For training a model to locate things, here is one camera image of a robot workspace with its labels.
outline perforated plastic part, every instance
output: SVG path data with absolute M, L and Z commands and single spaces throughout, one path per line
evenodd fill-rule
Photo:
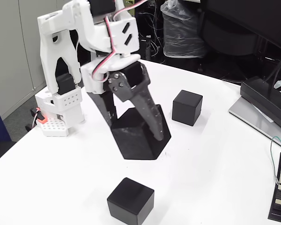
M 69 131 L 64 121 L 57 118 L 48 118 L 45 124 L 38 123 L 42 128 L 43 134 L 47 137 L 67 137 Z

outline white table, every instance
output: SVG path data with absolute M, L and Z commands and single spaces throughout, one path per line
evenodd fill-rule
M 228 113 L 239 86 L 143 62 L 172 139 L 156 161 L 124 160 L 99 110 L 83 91 L 86 121 L 67 138 L 39 128 L 0 159 L 0 225 L 122 225 L 107 197 L 125 177 L 155 190 L 144 225 L 277 224 L 270 140 Z M 203 95 L 194 127 L 171 120 L 181 90 Z M 117 101 L 121 115 L 130 103 Z M 278 166 L 281 147 L 274 144 Z

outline gray wall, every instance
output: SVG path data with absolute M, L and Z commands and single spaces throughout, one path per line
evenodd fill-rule
M 18 0 L 0 0 L 0 114 L 6 113 L 32 89 Z
M 37 17 L 70 0 L 0 0 L 0 115 L 5 119 L 45 86 Z
M 56 0 L 57 3 L 57 9 L 61 10 L 63 5 L 68 3 L 70 0 Z
M 53 0 L 19 0 L 25 49 L 33 86 L 37 88 L 45 82 L 40 58 L 40 37 L 37 18 L 57 11 Z

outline computer monitor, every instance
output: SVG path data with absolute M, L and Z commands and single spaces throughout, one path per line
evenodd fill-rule
M 202 0 L 220 14 L 281 48 L 281 0 Z

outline black wooden block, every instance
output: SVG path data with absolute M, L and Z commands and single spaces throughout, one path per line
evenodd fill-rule
M 182 90 L 173 102 L 172 119 L 193 126 L 201 114 L 203 96 Z
M 141 225 L 154 207 L 154 190 L 125 178 L 107 203 L 113 217 L 128 225 Z
M 163 120 L 163 140 L 155 139 L 148 124 L 135 108 L 128 109 L 111 126 L 112 134 L 124 159 L 155 160 L 171 139 L 160 105 L 157 108 Z

